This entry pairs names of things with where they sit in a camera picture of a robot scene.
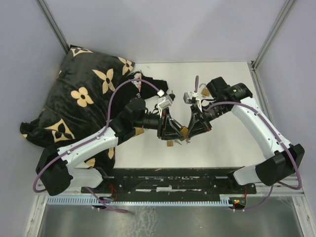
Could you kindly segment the black padlock with keys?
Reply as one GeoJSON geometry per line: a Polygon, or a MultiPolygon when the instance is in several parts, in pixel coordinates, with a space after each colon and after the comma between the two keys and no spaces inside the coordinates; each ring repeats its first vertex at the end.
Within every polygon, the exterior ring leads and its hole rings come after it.
{"type": "Polygon", "coordinates": [[[171,91],[168,96],[171,98],[172,101],[174,101],[175,99],[175,94],[173,93],[173,91],[171,91]]]}

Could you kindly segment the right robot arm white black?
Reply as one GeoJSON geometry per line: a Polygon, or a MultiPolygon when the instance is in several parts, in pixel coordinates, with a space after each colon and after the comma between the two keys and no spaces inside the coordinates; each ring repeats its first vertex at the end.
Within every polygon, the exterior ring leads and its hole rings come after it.
{"type": "Polygon", "coordinates": [[[265,158],[262,163],[232,171],[226,181],[230,192],[238,193],[250,183],[263,183],[269,187],[276,183],[283,185],[282,180],[292,174],[296,174],[298,180],[298,185],[292,189],[301,188],[298,168],[305,154],[304,148],[301,144],[293,145],[274,127],[245,84],[230,86],[222,77],[211,80],[206,85],[212,96],[207,106],[202,105],[198,87],[199,77],[196,76],[194,90],[184,94],[184,102],[191,106],[186,140],[210,131],[211,121],[231,112],[250,132],[265,158]]]}

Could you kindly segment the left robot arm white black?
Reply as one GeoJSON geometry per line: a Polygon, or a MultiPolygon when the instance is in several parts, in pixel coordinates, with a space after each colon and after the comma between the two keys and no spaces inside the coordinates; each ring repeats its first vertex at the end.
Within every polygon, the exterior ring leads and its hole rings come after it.
{"type": "Polygon", "coordinates": [[[136,128],[153,129],[161,140],[182,139],[180,124],[169,113],[170,96],[158,99],[158,114],[147,113],[141,98],[131,99],[117,117],[98,132],[73,144],[43,150],[36,167],[37,181],[41,181],[50,196],[56,196],[68,188],[89,187],[103,193],[109,188],[106,172],[90,168],[85,161],[96,154],[114,148],[136,134],[136,128]]]}

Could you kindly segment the medium brass padlock long shackle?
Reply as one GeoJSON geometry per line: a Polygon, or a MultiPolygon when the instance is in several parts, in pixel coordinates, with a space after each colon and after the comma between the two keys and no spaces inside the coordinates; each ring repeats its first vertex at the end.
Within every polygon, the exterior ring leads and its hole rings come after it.
{"type": "Polygon", "coordinates": [[[180,122],[178,122],[177,120],[173,120],[173,122],[179,127],[178,130],[179,132],[182,134],[182,138],[179,139],[180,141],[185,141],[187,139],[188,136],[188,128],[186,126],[183,126],[180,122]]]}

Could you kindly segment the large brass padlock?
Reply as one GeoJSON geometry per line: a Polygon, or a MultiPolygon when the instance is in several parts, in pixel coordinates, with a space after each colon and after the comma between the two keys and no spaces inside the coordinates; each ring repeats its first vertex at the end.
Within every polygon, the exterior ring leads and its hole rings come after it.
{"type": "Polygon", "coordinates": [[[135,128],[135,136],[141,135],[143,133],[144,133],[144,129],[143,128],[139,128],[139,127],[135,128]]]}

